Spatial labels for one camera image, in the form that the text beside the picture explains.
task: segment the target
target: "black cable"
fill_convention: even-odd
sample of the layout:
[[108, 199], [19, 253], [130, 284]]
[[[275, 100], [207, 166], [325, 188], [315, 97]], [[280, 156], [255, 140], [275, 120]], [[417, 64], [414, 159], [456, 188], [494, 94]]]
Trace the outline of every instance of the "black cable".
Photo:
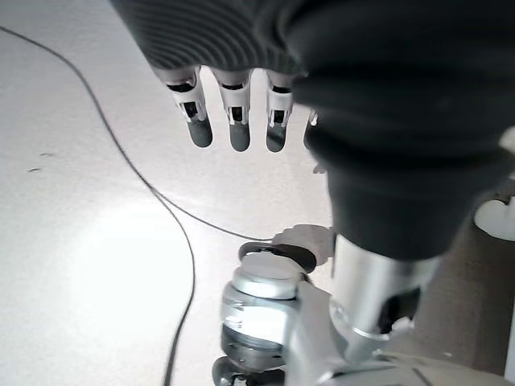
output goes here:
[[161, 193], [160, 191], [156, 191], [158, 195], [160, 195], [167, 203], [169, 203], [171, 206], [179, 209], [181, 212], [187, 214], [188, 216], [190, 216], [191, 218], [197, 220], [197, 221], [200, 221], [202, 224], [206, 224], [208, 225], [209, 227], [211, 228], [214, 228], [218, 231], [221, 231], [223, 233], [227, 233], [229, 235], [233, 235], [233, 236], [236, 236], [236, 237], [240, 237], [242, 239], [246, 239], [246, 240], [249, 240], [249, 241], [272, 241], [273, 239], [260, 239], [260, 238], [257, 238], [257, 237], [251, 237], [251, 236], [246, 236], [246, 235], [242, 235], [240, 233], [237, 233], [237, 232], [233, 232], [233, 231], [229, 231], [228, 229], [224, 229], [224, 228], [221, 228], [219, 227], [218, 225], [215, 225], [215, 224], [212, 224], [212, 223], [209, 223], [208, 221], [206, 220], [203, 220], [201, 219], [200, 217], [197, 217], [195, 215], [193, 215], [192, 213], [182, 209], [180, 206], [178, 206], [176, 203], [174, 203], [173, 201], [171, 201], [168, 197], [166, 197], [163, 193]]
[[179, 225], [182, 233], [184, 234], [184, 237], [186, 238], [187, 246], [189, 247], [190, 254], [192, 255], [192, 269], [193, 269], [192, 291], [190, 293], [190, 297], [189, 297], [189, 299], [187, 301], [186, 309], [184, 310], [183, 316], [182, 316], [182, 318], [180, 320], [179, 326], [177, 328], [177, 331], [175, 332], [175, 336], [174, 336], [173, 342], [171, 344], [170, 356], [169, 356], [169, 359], [168, 359], [168, 362], [167, 362], [167, 369], [165, 371], [165, 376], [164, 376], [164, 381], [163, 381], [163, 385], [164, 386], [169, 386], [171, 384], [173, 367], [174, 367], [174, 362], [175, 362], [175, 353], [177, 352], [177, 346], [178, 346], [178, 343], [179, 343], [180, 332], [183, 329], [183, 325], [184, 325], [184, 322], [186, 320], [187, 313], [189, 312], [189, 310], [190, 310], [190, 308], [192, 306], [193, 298], [195, 297], [196, 269], [195, 269], [195, 255], [193, 253], [192, 243], [191, 243], [189, 237], [187, 236], [186, 229], [184, 229], [184, 226], [179, 221], [179, 218], [177, 217], [177, 215], [165, 204], [164, 200], [166, 200], [170, 205], [172, 205], [173, 207], [177, 208], [178, 210], [180, 210], [184, 214], [190, 216], [191, 218], [193, 218], [195, 220], [198, 220], [201, 223], [206, 224], [206, 225], [208, 225], [211, 228], [215, 228], [215, 229], [217, 229], [217, 230], [219, 230], [221, 232], [225, 232], [225, 233], [228, 233], [230, 235], [241, 237], [241, 238], [247, 239], [247, 240], [268, 241], [270, 239], [258, 239], [258, 238], [254, 238], [254, 237], [247, 237], [245, 235], [241, 235], [239, 233], [235, 233], [235, 232], [229, 231], [227, 229], [223, 229], [221, 227], [218, 227], [217, 225], [210, 224], [208, 221], [202, 220], [201, 218], [199, 218], [197, 216], [194, 216], [193, 214], [189, 213], [185, 209], [182, 209], [179, 205], [177, 205], [176, 203], [174, 203], [173, 201], [168, 199], [165, 195], [160, 193], [155, 187], [152, 186], [152, 184], [150, 184], [148, 182], [148, 180], [145, 177], [143, 177], [143, 175], [140, 173], [140, 171], [136, 168], [136, 166], [130, 160], [129, 156], [127, 155], [127, 153], [123, 149], [122, 145], [118, 141], [116, 135], [114, 134], [113, 129], [111, 128], [111, 125], [108, 123], [107, 118], [105, 117], [104, 111], [102, 110], [102, 107], [101, 107], [101, 105], [100, 105], [100, 103], [99, 103], [95, 93], [93, 92], [89, 82], [86, 80], [86, 78], [84, 77], [82, 72], [79, 70], [79, 68], [77, 68], [75, 64], [73, 64], [70, 60], [66, 59], [59, 52], [56, 52], [56, 51], [52, 50], [51, 48], [45, 46], [44, 44], [38, 43], [38, 42], [36, 42], [33, 39], [27, 38], [26, 36], [21, 35], [18, 32], [14, 32], [14, 31], [10, 30], [9, 28], [5, 28], [3, 26], [0, 26], [0, 31], [3, 31], [3, 32], [5, 32], [8, 35], [12, 35], [12, 36], [14, 36], [16, 38], [19, 38], [19, 39], [21, 39], [21, 40], [23, 40], [23, 41], [25, 41], [25, 42], [27, 42], [29, 44], [32, 44], [32, 45], [34, 45], [34, 46], [36, 46], [38, 48], [41, 48], [45, 52], [47, 52], [47, 53], [53, 55], [54, 57], [56, 57], [58, 60], [60, 60], [69, 69], [71, 69], [73, 71], [73, 73], [79, 78], [80, 82], [84, 85], [84, 88], [86, 89], [86, 92], [91, 97], [91, 100], [92, 100], [92, 102], [93, 102], [93, 104], [95, 106], [95, 109], [97, 110], [98, 115], [99, 115], [100, 119], [102, 120], [102, 123], [104, 124], [104, 127], [107, 129], [107, 131], [109, 133], [109, 136], [113, 140], [113, 143], [117, 147], [117, 150], [119, 151], [120, 155], [124, 158], [126, 163], [129, 165], [130, 169], [132, 169], [132, 171], [139, 177], [139, 179], [142, 181], [142, 183], [150, 190], [152, 195], [173, 216], [173, 218], [175, 219], [175, 221]]

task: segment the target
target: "ribbed rubber cover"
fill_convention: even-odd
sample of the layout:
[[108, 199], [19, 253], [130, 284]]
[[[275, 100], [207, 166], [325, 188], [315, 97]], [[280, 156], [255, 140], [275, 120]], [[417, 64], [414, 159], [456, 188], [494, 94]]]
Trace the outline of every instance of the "ribbed rubber cover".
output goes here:
[[249, 5], [229, 0], [113, 0], [150, 64], [193, 64], [227, 71], [268, 68], [295, 74], [286, 53], [266, 47], [253, 33]]

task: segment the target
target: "white plastic part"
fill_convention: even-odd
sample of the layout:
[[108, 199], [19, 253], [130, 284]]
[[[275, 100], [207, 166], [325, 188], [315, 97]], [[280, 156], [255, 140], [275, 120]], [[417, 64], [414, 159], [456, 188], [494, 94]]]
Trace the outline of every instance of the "white plastic part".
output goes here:
[[515, 197], [509, 205], [492, 200], [483, 203], [476, 211], [477, 227], [497, 239], [515, 241]]
[[293, 94], [291, 92], [275, 92], [269, 85], [269, 88], [266, 91], [266, 112], [268, 115], [268, 124], [270, 126], [274, 125], [274, 111], [284, 111], [284, 119], [281, 126], [286, 126], [292, 109]]

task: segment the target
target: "white floor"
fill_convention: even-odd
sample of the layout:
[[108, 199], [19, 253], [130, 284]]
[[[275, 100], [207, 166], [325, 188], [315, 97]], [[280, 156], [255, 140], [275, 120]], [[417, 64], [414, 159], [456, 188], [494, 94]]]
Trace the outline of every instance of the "white floor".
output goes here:
[[[0, 25], [70, 59], [137, 168], [196, 216], [255, 237], [331, 223], [325, 176], [302, 143], [308, 111], [295, 110], [283, 152], [266, 150], [262, 73], [242, 154], [203, 73], [214, 142], [202, 150], [107, 2], [4, 0]], [[0, 52], [0, 384], [161, 384], [192, 284], [186, 240], [69, 68], [3, 32]], [[245, 241], [175, 212], [198, 283], [174, 384], [207, 386], [221, 355], [220, 294]]]

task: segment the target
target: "gray fingertip pad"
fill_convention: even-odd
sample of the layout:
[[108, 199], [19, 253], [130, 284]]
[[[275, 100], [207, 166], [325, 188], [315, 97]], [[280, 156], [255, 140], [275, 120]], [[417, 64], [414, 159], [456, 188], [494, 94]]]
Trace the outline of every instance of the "gray fingertip pad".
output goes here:
[[209, 119], [187, 123], [193, 143], [198, 147], [208, 147], [212, 142], [212, 131]]
[[250, 145], [250, 127], [248, 124], [229, 125], [231, 145], [235, 151], [245, 151]]
[[280, 124], [268, 126], [266, 131], [266, 147], [273, 153], [281, 151], [286, 142], [286, 127]]

